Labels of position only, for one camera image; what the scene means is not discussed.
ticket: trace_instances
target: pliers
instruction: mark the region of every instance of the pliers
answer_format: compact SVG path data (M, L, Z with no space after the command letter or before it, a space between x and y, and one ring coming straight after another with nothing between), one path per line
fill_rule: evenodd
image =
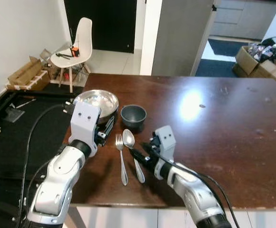
M67 58L67 57L72 57L72 56L69 56L69 55L61 54L61 53L56 53L56 56L63 57L63 58L66 58L66 59L70 59L70 58Z

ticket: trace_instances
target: black door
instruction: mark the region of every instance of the black door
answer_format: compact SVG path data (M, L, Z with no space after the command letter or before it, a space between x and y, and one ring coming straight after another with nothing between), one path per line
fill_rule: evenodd
M82 17L92 20L94 49L131 52L137 0L64 0L72 42Z

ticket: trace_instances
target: tiled floor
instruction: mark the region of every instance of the tiled floor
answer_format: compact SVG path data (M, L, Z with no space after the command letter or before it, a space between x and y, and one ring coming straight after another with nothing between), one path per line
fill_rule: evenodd
M235 62L234 57L215 55L207 42L202 59ZM141 50L134 54L93 50L87 64L93 73L131 74L140 73ZM87 78L77 86L84 86ZM190 214L185 209L133 209L78 207L87 228L195 228ZM276 211L235 211L241 228L276 228ZM230 212L227 217L232 227L235 224Z

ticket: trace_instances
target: dark brown table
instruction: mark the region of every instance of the dark brown table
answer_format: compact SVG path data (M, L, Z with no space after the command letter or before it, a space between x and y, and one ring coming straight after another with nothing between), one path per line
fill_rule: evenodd
M177 144L175 161L220 183L237 209L276 209L276 82L260 78L156 77L90 74L84 90L103 89L123 105L147 111L144 129L170 125ZM124 126L118 115L106 146L88 159L73 190L72 205L184 207L164 180L143 170L135 177L133 158L123 151L129 183L121 183L115 134ZM70 136L68 130L64 142Z

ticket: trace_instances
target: dark gray bowl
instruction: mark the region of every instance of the dark gray bowl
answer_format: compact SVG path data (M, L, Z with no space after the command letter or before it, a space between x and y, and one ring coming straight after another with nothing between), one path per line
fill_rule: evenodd
M138 128L146 118L146 110L138 105L127 105L122 108L121 117L126 127Z

